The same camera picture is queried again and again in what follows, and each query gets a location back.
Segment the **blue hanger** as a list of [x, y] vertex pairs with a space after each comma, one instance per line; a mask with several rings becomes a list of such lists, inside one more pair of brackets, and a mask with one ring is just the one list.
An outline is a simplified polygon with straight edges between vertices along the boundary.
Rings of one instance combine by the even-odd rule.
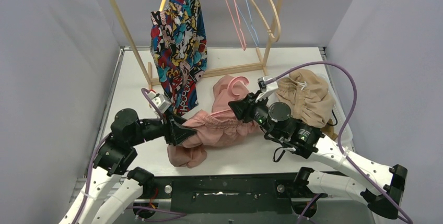
[[233, 5], [235, 6], [235, 13], [237, 16], [237, 22], [233, 21], [233, 23], [234, 23], [234, 27], [235, 27], [236, 33], [238, 35], [238, 38], [239, 38], [240, 46], [242, 47], [243, 50], [245, 50], [247, 47], [246, 38], [244, 36], [244, 33], [242, 31], [242, 27], [241, 27], [242, 26], [241, 21], [243, 21], [246, 24], [246, 29], [251, 36], [254, 46], [256, 48], [259, 47], [260, 40], [259, 40], [258, 33], [257, 33], [254, 23], [253, 23], [252, 12], [251, 12], [251, 7], [249, 4], [249, 1], [244, 0], [244, 4], [246, 6], [246, 11], [247, 11], [246, 16], [243, 14], [243, 12], [240, 8], [240, 5], [237, 4], [237, 0], [232, 0], [232, 2], [233, 2]]

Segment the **colourful comic print shorts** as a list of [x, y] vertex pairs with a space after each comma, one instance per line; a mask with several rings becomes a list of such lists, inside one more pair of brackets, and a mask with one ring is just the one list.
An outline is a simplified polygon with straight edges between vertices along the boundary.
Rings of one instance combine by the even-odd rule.
[[196, 84], [207, 69], [207, 38], [200, 0], [167, 0], [150, 13], [150, 51], [172, 112], [198, 106]]

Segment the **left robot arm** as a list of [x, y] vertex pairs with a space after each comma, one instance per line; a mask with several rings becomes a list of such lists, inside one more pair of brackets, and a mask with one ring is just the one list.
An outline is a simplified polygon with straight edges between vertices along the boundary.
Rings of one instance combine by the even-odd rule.
[[61, 223], [114, 223], [140, 196], [155, 191], [154, 175], [141, 168], [129, 169], [137, 157], [136, 145], [157, 138], [178, 145], [196, 134], [185, 119], [167, 115], [165, 120], [139, 119], [133, 109], [120, 110], [111, 132], [94, 150], [87, 180]]

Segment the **beige shorts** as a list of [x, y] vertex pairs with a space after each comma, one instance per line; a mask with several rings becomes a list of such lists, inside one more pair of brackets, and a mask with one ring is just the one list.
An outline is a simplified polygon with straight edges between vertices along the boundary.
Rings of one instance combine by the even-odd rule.
[[305, 124], [323, 128], [332, 117], [336, 100], [329, 84], [307, 69], [298, 69], [277, 81], [276, 97], [290, 106], [292, 117]]

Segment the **beige wooden hanger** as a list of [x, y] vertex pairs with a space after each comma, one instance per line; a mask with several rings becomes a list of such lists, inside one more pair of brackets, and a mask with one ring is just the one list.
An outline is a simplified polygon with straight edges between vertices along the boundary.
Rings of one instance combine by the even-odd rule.
[[268, 41], [271, 43], [278, 42], [281, 37], [281, 31], [282, 31], [279, 15], [283, 5], [283, 0], [266, 0], [272, 15], [272, 20], [270, 22], [266, 19], [261, 9], [261, 5], [257, 1], [255, 0], [248, 0], [248, 1], [251, 2], [255, 10], [257, 11], [258, 15], [262, 19], [263, 25], [267, 31]]

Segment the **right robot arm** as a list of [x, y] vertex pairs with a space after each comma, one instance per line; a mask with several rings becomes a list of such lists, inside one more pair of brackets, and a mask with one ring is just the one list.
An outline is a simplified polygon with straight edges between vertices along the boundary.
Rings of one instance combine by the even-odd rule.
[[285, 151], [341, 173], [337, 176], [301, 168], [294, 181], [298, 195], [348, 197], [365, 204], [381, 217], [399, 217], [407, 177], [405, 167], [399, 164], [390, 167], [360, 156], [325, 136], [319, 128], [293, 118], [287, 104], [267, 105], [266, 99], [257, 101], [257, 97], [249, 93], [244, 99], [230, 101], [228, 105], [238, 120], [258, 123], [265, 139], [280, 144]]

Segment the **pink shorts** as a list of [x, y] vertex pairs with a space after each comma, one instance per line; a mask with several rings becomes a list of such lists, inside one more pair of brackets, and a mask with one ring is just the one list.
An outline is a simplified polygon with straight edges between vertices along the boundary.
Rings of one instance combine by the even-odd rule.
[[222, 116], [211, 116], [211, 113], [199, 110], [183, 124], [195, 129], [197, 134], [180, 145], [168, 146], [168, 158], [174, 167], [194, 168], [207, 158], [206, 147], [236, 145], [260, 131], [257, 123], [239, 121], [233, 112]]

